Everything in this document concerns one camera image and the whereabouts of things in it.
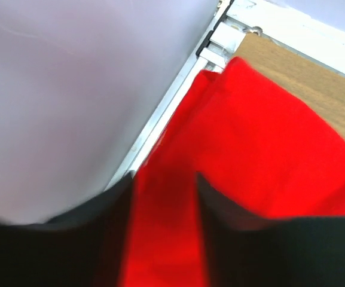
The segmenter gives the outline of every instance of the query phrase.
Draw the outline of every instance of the white wall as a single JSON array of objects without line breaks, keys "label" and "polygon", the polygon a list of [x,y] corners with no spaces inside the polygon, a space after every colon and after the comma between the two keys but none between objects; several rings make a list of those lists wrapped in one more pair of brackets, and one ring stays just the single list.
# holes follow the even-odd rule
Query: white wall
[{"label": "white wall", "polygon": [[0,216],[108,183],[217,0],[0,0]]},{"label": "white wall", "polygon": [[312,18],[345,31],[345,0],[271,0],[300,10]]}]

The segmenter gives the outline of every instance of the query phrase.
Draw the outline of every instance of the red fabric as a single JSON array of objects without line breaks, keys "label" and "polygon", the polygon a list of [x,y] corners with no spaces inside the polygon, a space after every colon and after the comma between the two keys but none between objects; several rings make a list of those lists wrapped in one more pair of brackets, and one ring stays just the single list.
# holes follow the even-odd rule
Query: red fabric
[{"label": "red fabric", "polygon": [[345,215],[345,141],[235,58],[199,73],[136,175],[123,286],[207,286],[196,171],[262,216]]}]

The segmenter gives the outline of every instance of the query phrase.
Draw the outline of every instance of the wooden panel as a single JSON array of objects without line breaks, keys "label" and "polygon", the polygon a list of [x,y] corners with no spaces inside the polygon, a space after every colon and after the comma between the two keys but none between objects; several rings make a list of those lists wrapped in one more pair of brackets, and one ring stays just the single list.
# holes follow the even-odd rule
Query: wooden panel
[{"label": "wooden panel", "polygon": [[345,77],[255,34],[246,35],[235,55],[303,100],[345,138]]}]

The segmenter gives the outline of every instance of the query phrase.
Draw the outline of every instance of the fabric fold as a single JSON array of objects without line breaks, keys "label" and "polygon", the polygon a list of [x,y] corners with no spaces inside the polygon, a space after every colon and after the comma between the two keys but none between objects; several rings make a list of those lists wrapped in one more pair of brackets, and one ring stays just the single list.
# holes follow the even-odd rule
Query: fabric fold
[{"label": "fabric fold", "polygon": [[199,73],[136,174],[123,286],[209,286],[196,172],[265,218],[345,215],[345,140],[234,58]]}]

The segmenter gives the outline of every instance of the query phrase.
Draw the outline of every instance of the wood grain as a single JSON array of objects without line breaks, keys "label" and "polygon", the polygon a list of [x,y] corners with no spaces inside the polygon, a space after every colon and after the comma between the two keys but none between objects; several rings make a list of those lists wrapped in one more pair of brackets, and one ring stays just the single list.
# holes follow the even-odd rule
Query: wood grain
[{"label": "wood grain", "polygon": [[255,34],[246,35],[235,56],[300,98],[345,138],[345,77]]}]

